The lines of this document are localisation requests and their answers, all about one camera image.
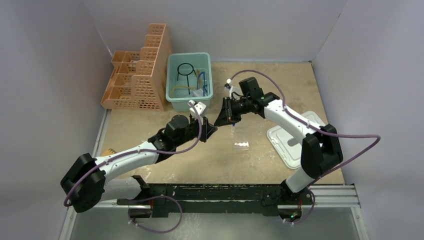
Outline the blue safety glasses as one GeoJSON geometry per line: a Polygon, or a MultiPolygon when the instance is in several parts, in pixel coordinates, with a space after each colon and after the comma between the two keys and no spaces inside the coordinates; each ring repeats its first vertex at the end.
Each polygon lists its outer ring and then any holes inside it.
{"type": "Polygon", "coordinates": [[[197,74],[197,89],[200,89],[200,85],[201,85],[201,89],[202,89],[202,96],[205,97],[208,95],[208,84],[207,84],[207,80],[206,80],[206,72],[205,71],[201,71],[198,72],[197,74]]]}

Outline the clear well plate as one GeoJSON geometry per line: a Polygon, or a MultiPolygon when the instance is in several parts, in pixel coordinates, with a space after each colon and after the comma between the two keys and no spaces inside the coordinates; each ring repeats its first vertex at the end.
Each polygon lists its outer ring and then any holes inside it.
{"type": "Polygon", "coordinates": [[[247,127],[243,124],[236,123],[235,128],[231,126],[231,139],[234,151],[248,151],[250,149],[247,127]]]}

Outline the amber rubber tubing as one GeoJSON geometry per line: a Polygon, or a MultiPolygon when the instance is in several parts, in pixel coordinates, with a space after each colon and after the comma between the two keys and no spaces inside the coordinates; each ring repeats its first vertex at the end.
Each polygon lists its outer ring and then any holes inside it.
{"type": "Polygon", "coordinates": [[[189,76],[190,94],[188,93],[186,78],[184,76],[180,76],[179,81],[177,81],[176,77],[169,96],[171,98],[185,98],[192,96],[192,91],[197,89],[198,72],[202,72],[202,70],[194,69],[194,73],[189,76]]]}

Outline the black ring stand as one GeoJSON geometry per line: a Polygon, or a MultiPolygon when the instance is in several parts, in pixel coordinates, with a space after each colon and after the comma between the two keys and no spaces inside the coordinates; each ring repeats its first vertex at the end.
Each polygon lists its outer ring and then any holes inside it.
{"type": "Polygon", "coordinates": [[[188,89],[188,94],[191,93],[189,76],[195,73],[194,66],[191,63],[183,62],[177,66],[177,81],[180,80],[180,76],[186,78],[186,86],[188,89]]]}

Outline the white tub lid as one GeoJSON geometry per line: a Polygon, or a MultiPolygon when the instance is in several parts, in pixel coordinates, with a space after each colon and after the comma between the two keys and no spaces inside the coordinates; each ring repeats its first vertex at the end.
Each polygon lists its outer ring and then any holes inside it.
{"type": "Polygon", "coordinates": [[[270,128],[266,136],[281,157],[284,164],[294,170],[301,165],[302,141],[307,134],[316,132],[324,122],[313,111],[304,114],[293,113],[293,118],[281,109],[266,109],[264,116],[276,124],[270,128]]]}

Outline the white paper tag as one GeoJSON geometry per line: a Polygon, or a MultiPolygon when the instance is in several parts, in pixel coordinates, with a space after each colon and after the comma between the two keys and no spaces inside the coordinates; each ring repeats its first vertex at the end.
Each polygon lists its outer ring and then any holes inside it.
{"type": "Polygon", "coordinates": [[[208,91],[205,88],[195,89],[191,93],[192,93],[192,96],[195,97],[195,98],[207,97],[208,96],[208,91]]]}

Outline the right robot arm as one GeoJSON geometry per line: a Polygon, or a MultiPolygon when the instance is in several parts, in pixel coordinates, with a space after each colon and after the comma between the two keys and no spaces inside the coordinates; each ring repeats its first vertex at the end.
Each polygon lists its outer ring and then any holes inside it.
{"type": "Polygon", "coordinates": [[[239,86],[242,96],[222,99],[214,126],[233,125],[241,121],[243,114],[254,113],[295,138],[301,145],[300,168],[282,182],[280,191],[282,200],[292,204],[300,198],[300,191],[343,161],[337,130],[330,124],[320,126],[298,113],[289,113],[290,108],[276,94],[263,92],[255,77],[240,81],[239,86]]]}

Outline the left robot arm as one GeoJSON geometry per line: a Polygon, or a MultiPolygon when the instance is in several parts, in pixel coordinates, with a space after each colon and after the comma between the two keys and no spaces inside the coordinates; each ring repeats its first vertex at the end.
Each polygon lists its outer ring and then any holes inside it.
{"type": "Polygon", "coordinates": [[[205,143],[218,130],[207,117],[175,115],[155,135],[130,149],[107,156],[80,155],[60,181],[63,205],[83,213],[102,199],[106,184],[139,167],[154,165],[205,143]]]}

